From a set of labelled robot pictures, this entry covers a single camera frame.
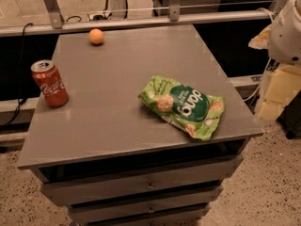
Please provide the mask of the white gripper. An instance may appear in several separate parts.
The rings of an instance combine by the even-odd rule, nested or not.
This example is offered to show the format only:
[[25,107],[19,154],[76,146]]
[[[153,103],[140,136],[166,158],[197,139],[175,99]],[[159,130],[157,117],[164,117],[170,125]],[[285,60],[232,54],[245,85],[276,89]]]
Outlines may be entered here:
[[282,65],[275,69],[260,98],[256,116],[275,121],[301,91],[301,0],[289,0],[271,25],[250,40],[253,49],[267,49],[269,57]]

